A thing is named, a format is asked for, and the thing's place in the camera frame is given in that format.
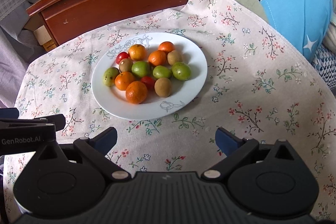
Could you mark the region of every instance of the floral tablecloth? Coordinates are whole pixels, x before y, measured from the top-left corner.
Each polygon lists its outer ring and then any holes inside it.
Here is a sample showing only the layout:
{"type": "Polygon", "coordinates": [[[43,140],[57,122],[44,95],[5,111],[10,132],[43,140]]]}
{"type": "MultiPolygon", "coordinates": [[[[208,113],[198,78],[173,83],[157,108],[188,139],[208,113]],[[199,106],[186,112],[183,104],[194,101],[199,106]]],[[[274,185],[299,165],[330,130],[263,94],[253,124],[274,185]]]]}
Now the floral tablecloth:
{"type": "MultiPolygon", "coordinates": [[[[317,72],[276,30],[234,0],[189,0],[179,9],[124,20],[87,32],[34,61],[16,107],[21,118],[63,113],[59,143],[94,137],[113,126],[118,142],[107,157],[125,170],[201,173],[225,156],[217,127],[274,143],[286,138],[320,185],[312,211],[336,219],[334,183],[336,101],[317,72]],[[122,39],[151,32],[185,36],[204,52],[208,77],[199,95],[176,113],[150,121],[116,118],[100,108],[91,76],[100,57],[122,39]]],[[[20,212],[12,194],[32,156],[5,158],[4,192],[10,221],[20,212]]]]}

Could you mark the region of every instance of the white star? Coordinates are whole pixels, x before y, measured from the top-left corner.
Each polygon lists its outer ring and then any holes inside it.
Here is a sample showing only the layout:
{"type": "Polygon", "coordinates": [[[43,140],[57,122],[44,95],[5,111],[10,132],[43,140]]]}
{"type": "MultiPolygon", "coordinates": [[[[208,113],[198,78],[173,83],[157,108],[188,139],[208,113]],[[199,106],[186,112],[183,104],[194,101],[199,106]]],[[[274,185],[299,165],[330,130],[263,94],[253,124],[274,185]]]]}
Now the white star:
{"type": "Polygon", "coordinates": [[[315,40],[315,41],[310,41],[310,39],[309,39],[309,37],[308,37],[308,34],[307,34],[307,45],[304,46],[303,48],[307,48],[307,49],[309,49],[310,52],[311,52],[311,48],[312,48],[312,46],[314,45],[314,43],[315,43],[316,41],[317,41],[317,40],[315,40]]]}

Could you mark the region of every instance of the mandarin orange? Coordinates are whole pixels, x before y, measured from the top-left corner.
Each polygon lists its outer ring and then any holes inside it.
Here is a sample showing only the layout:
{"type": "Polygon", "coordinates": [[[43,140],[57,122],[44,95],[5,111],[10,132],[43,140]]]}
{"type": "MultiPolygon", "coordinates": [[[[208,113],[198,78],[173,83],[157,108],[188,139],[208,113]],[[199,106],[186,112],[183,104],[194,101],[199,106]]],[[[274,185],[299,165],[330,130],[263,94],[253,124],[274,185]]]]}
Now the mandarin orange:
{"type": "Polygon", "coordinates": [[[149,55],[148,62],[153,67],[164,65],[167,62],[167,55],[164,51],[154,51],[149,55]]]}
{"type": "Polygon", "coordinates": [[[143,82],[135,81],[126,89],[126,100],[131,104],[140,104],[147,98],[148,90],[143,82]]]}
{"type": "Polygon", "coordinates": [[[175,46],[172,42],[165,41],[162,42],[157,49],[160,51],[164,51],[166,54],[168,54],[175,50],[175,46]]]}
{"type": "Polygon", "coordinates": [[[114,84],[118,90],[126,90],[130,83],[135,81],[135,77],[129,71],[122,72],[119,74],[115,80],[114,84]]]}
{"type": "Polygon", "coordinates": [[[143,45],[135,44],[129,48],[128,54],[133,61],[141,61],[146,58],[147,50],[143,45]]]}

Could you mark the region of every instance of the white plate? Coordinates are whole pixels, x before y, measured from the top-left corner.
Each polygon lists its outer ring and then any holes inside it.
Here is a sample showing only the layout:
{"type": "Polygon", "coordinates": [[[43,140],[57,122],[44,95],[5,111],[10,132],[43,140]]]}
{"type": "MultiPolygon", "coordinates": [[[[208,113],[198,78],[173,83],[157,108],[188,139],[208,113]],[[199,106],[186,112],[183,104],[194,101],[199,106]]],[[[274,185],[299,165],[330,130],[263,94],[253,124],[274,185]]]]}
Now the white plate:
{"type": "Polygon", "coordinates": [[[92,92],[97,103],[108,113],[130,121],[150,120],[160,118],[183,108],[193,100],[202,89],[207,77],[208,66],[201,49],[189,39],[172,33],[147,33],[122,40],[107,51],[99,60],[92,75],[92,92]],[[108,88],[103,83],[104,72],[109,67],[119,67],[116,57],[120,52],[128,52],[134,44],[142,44],[148,50],[148,55],[157,50],[164,41],[172,42],[183,55],[183,61],[192,71],[188,81],[178,81],[171,78],[172,94],[168,98],[160,98],[155,91],[149,92],[146,100],[134,105],[126,101],[125,91],[115,86],[108,88]]]}

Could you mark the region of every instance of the red cherry tomato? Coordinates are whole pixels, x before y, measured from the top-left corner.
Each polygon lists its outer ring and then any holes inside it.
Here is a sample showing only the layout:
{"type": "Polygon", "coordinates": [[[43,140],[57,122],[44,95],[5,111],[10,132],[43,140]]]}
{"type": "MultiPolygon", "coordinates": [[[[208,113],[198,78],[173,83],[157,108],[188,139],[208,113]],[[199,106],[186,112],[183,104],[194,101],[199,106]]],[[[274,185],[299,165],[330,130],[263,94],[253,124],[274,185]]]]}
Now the red cherry tomato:
{"type": "Polygon", "coordinates": [[[148,90],[154,90],[155,80],[150,76],[142,77],[141,82],[143,82],[148,90]]]}
{"type": "Polygon", "coordinates": [[[115,62],[119,65],[120,61],[129,58],[129,55],[127,52],[121,52],[117,55],[117,58],[115,59],[115,62]]]}

